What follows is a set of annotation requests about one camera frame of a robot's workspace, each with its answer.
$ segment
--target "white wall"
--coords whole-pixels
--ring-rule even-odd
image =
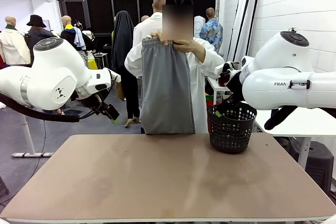
[[[62,31],[60,12],[56,0],[0,0],[0,30],[6,26],[5,17],[16,18],[16,28],[27,32],[31,14],[37,14],[50,22],[53,30]]]
[[[224,41],[222,51],[227,55],[238,0],[225,0]],[[259,0],[250,55],[275,33],[297,26],[297,31],[310,43],[311,63],[316,72],[336,71],[336,2],[334,0]],[[316,138],[336,157],[336,140]]]

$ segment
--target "blue floral shirt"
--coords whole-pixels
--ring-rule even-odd
[[[223,42],[223,27],[215,18],[210,19],[202,27],[199,37],[207,40],[211,45],[213,45],[215,47],[215,51],[218,53]]]

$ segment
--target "robot arm logo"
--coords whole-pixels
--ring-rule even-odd
[[[59,93],[59,97],[58,97],[57,99],[59,99],[59,98],[65,96],[65,95],[62,94],[62,90],[63,90],[63,88],[57,88],[57,89],[55,90],[55,92],[58,92],[58,93]]]

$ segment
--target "black headscarf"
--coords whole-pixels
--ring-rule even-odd
[[[124,66],[127,54],[133,45],[133,22],[128,12],[117,13],[112,41],[111,69],[118,71]]]

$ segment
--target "black bucket hat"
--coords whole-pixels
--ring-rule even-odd
[[[43,23],[42,17],[38,15],[31,15],[30,21],[27,23],[27,26],[46,27],[46,25]]]

